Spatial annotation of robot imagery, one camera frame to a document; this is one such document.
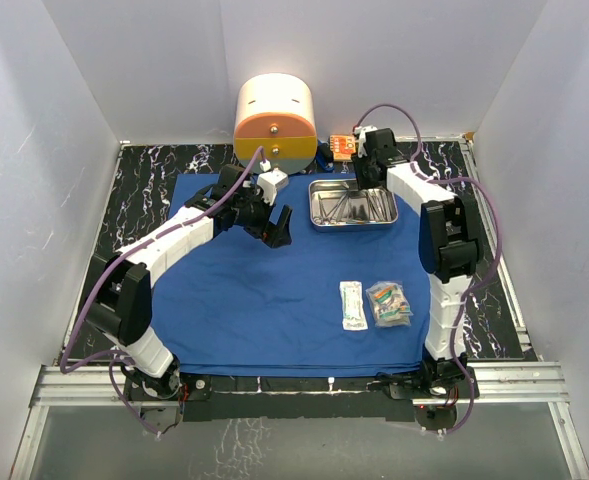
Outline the green clear supply packet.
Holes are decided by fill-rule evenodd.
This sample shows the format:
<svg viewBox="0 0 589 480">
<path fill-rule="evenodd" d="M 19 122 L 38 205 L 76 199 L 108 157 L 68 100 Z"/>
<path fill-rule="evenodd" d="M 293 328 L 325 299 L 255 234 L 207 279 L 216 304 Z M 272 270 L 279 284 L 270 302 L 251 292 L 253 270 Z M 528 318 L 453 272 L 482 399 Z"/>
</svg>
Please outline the green clear supply packet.
<svg viewBox="0 0 589 480">
<path fill-rule="evenodd" d="M 395 286 L 371 288 L 366 291 L 366 295 L 377 326 L 389 326 L 399 319 L 401 304 Z"/>
</svg>

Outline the long white green pouch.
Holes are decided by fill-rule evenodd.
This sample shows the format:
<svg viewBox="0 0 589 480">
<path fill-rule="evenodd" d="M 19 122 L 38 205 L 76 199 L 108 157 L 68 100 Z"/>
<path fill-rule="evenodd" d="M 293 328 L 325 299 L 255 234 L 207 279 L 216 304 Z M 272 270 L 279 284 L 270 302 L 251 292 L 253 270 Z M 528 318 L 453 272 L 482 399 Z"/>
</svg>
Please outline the long white green pouch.
<svg viewBox="0 0 589 480">
<path fill-rule="evenodd" d="M 363 306 L 362 284 L 358 281 L 341 281 L 339 291 L 342 304 L 342 326 L 346 331 L 365 331 L 368 324 Z"/>
</svg>

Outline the white blue supply packet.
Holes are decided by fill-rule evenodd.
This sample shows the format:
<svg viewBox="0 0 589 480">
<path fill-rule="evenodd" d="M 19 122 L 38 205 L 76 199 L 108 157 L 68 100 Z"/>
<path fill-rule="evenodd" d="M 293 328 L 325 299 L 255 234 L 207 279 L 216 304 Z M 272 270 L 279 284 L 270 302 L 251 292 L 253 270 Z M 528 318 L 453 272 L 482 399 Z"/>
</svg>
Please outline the white blue supply packet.
<svg viewBox="0 0 589 480">
<path fill-rule="evenodd" d="M 402 285 L 380 281 L 366 290 L 375 321 L 378 324 L 408 322 L 413 315 Z"/>
</svg>

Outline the steel instrument tray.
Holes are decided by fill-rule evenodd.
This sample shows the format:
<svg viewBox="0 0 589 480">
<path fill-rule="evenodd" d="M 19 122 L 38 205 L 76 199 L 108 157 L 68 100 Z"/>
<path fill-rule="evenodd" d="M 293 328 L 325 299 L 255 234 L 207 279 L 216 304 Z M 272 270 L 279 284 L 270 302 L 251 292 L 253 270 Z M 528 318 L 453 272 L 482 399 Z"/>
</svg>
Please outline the steel instrument tray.
<svg viewBox="0 0 589 480">
<path fill-rule="evenodd" d="M 392 193 L 359 189 L 356 179 L 315 180 L 308 192 L 310 220 L 319 232 L 387 229 L 399 217 Z"/>
</svg>

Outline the blue surgical cloth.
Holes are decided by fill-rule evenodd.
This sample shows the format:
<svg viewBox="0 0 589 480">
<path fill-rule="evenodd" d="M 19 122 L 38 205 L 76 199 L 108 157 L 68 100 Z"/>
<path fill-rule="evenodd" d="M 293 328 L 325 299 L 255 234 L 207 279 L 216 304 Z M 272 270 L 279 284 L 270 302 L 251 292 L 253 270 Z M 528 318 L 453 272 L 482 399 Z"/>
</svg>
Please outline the blue surgical cloth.
<svg viewBox="0 0 589 480">
<path fill-rule="evenodd" d="M 294 176 L 278 195 L 278 205 L 292 209 L 289 246 L 272 249 L 234 227 L 156 282 L 152 326 L 183 372 L 356 377 L 419 366 L 430 285 L 418 255 L 418 215 L 400 204 L 389 228 L 319 232 L 310 221 L 310 183 Z M 399 283 L 409 324 L 346 330 L 343 281 Z"/>
</svg>

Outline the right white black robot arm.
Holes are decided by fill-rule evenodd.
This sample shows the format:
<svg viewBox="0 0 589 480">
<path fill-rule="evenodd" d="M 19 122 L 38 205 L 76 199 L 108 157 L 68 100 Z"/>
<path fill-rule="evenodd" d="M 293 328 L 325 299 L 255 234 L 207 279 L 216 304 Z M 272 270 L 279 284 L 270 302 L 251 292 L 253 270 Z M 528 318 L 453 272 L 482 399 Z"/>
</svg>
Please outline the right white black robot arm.
<svg viewBox="0 0 589 480">
<path fill-rule="evenodd" d="M 469 375 L 461 326 L 464 294 L 483 256 L 474 205 L 428 179 L 416 161 L 403 159 L 391 129 L 357 127 L 354 136 L 351 160 L 358 188 L 383 187 L 419 217 L 419 260 L 430 282 L 419 381 L 427 394 L 443 396 Z"/>
</svg>

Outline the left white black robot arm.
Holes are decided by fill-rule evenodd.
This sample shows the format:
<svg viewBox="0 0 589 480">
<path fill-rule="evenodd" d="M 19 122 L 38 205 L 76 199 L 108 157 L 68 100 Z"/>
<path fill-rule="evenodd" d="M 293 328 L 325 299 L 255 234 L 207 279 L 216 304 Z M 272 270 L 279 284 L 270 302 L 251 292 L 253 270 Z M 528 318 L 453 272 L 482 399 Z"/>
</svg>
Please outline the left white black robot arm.
<svg viewBox="0 0 589 480">
<path fill-rule="evenodd" d="M 191 251 L 234 226 L 270 248 L 289 245 L 291 208 L 284 206 L 277 222 L 270 220 L 287 184 L 287 174 L 277 168 L 253 178 L 226 165 L 216 183 L 198 190 L 159 228 L 108 257 L 92 258 L 89 274 L 95 284 L 81 315 L 127 358 L 122 372 L 132 384 L 158 399 L 173 398 L 181 387 L 180 361 L 151 325 L 155 283 Z"/>
</svg>

